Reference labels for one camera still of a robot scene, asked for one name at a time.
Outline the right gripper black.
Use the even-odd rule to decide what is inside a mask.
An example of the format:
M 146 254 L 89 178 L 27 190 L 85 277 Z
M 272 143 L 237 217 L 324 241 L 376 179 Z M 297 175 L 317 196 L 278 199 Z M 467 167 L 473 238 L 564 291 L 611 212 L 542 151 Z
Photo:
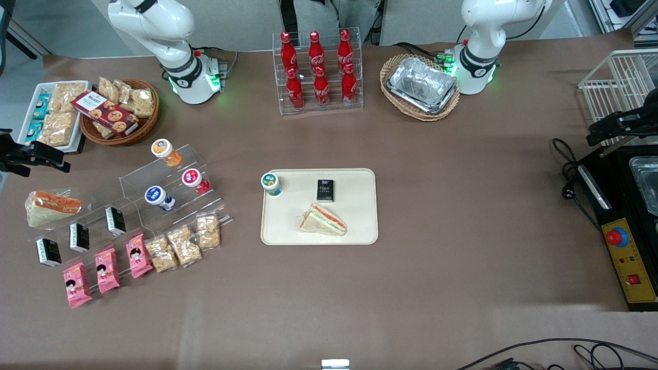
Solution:
M 64 161 L 64 153 L 42 142 L 30 145 L 16 143 L 11 137 L 11 129 L 1 129 L 1 171 L 21 177 L 30 176 L 32 166 L 51 167 L 63 173 L 70 172 L 70 163 Z

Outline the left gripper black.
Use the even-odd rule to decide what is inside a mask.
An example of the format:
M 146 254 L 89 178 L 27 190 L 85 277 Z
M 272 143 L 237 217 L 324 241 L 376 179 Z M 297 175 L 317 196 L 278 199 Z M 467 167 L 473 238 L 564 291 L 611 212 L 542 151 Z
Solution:
M 657 103 L 649 103 L 629 112 L 623 112 L 616 119 L 602 119 L 589 126 L 588 145 L 595 146 L 602 141 L 623 136 L 656 136 Z

